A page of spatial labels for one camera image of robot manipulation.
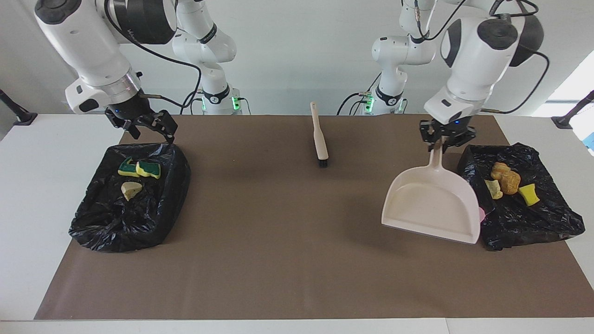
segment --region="white wall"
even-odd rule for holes
[[[0,85],[26,108],[64,112],[63,89],[73,75],[36,30],[32,8],[36,0],[0,2]],[[590,0],[536,0],[545,29],[541,49],[552,65],[542,87],[521,109],[530,114],[594,49],[594,6]],[[23,4],[19,13],[18,5]],[[326,114],[336,112],[349,93],[366,89],[379,72],[371,58],[371,45],[380,36],[404,34],[398,24],[398,0],[219,0],[208,6],[217,25],[238,45],[236,59],[223,64],[228,80],[247,97],[255,114],[303,114],[317,100]],[[437,31],[454,6],[439,2],[431,24]],[[462,8],[458,16],[477,15]],[[136,71],[142,71],[147,93],[160,93],[178,101],[194,87],[191,68],[169,64],[133,45],[121,47]],[[151,46],[173,56],[170,46]],[[508,71],[487,107],[515,107],[535,84],[544,67],[539,58]],[[405,95],[408,112],[422,111],[424,102],[449,77],[442,60],[407,67]],[[169,105],[154,102],[153,106]]]

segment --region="brush handle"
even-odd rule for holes
[[[326,140],[324,139],[324,134],[322,133],[322,129],[320,128],[318,107],[315,102],[311,102],[309,106],[311,108],[311,118],[314,121],[315,151],[318,153],[319,160],[327,160],[328,148],[326,148]]]

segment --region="crumpled trash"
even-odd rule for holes
[[[492,179],[495,162],[504,162],[520,174],[521,187],[536,184],[540,202],[528,207],[520,194],[493,200],[484,180]],[[567,240],[586,230],[582,217],[569,208],[539,153],[530,146],[468,145],[458,164],[458,174],[470,183],[486,213],[481,238],[488,250]]]
[[[162,176],[125,177],[118,168],[127,157],[161,164]],[[163,242],[173,228],[188,191],[190,168],[173,144],[130,144],[107,149],[68,233],[94,251],[125,252]],[[143,190],[130,201],[121,191],[124,182],[138,182]]]

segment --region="dustpan handle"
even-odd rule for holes
[[[431,150],[431,154],[429,155],[429,165],[433,169],[441,169],[441,161],[443,158],[443,150],[441,149],[441,140],[435,142],[435,146],[433,150]]]

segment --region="beige food piece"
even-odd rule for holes
[[[491,198],[493,198],[494,200],[498,200],[499,198],[503,197],[503,192],[501,191],[501,187],[499,186],[499,181],[485,180],[485,184],[486,187],[489,188]]]
[[[496,180],[501,180],[501,176],[503,173],[510,171],[511,168],[502,162],[495,162],[493,168],[491,169],[491,177]]]
[[[506,195],[513,195],[518,192],[520,181],[522,178],[520,174],[514,171],[507,171],[501,175],[501,191]]]
[[[122,184],[122,194],[124,194],[126,201],[130,201],[142,189],[143,185],[137,182],[124,182]]]

